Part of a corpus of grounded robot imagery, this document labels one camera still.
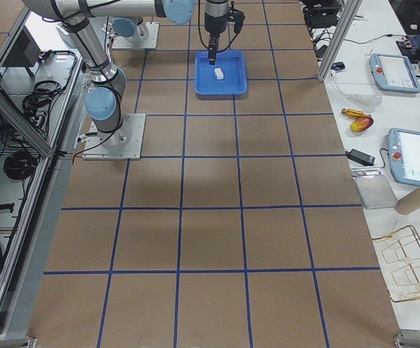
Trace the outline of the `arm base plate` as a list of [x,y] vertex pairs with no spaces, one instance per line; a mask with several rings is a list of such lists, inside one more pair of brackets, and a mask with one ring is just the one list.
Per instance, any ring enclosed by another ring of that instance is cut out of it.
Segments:
[[87,150],[82,153],[84,160],[139,160],[143,144],[146,115],[123,114],[123,124],[112,137],[98,132],[93,121],[89,131],[96,133],[86,140]]
[[156,49],[159,32],[158,22],[136,24],[128,18],[115,18],[112,23],[114,50]]

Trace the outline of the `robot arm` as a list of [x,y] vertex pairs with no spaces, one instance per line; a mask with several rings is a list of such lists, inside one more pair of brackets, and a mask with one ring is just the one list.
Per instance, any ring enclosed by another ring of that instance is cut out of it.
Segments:
[[143,17],[114,17],[112,29],[117,36],[129,41],[144,41],[149,37],[149,30]]
[[219,49],[219,38],[229,23],[238,35],[245,15],[236,9],[233,1],[25,1],[25,6],[37,15],[58,22],[81,53],[91,71],[92,91],[85,99],[85,108],[94,121],[100,143],[107,146],[121,144],[129,137],[121,112],[125,89],[125,75],[112,62],[97,37],[90,20],[94,17],[161,17],[177,25],[190,21],[203,6],[198,23],[205,26],[209,41],[209,63],[214,65]]

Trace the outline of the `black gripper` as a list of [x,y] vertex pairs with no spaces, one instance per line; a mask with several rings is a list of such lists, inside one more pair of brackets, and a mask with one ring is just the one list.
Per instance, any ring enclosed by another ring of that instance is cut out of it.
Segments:
[[220,34],[226,29],[227,23],[234,24],[234,32],[238,34],[243,27],[245,14],[234,7],[233,1],[207,0],[205,2],[205,30],[210,34],[208,43],[208,62],[215,65],[218,53]]

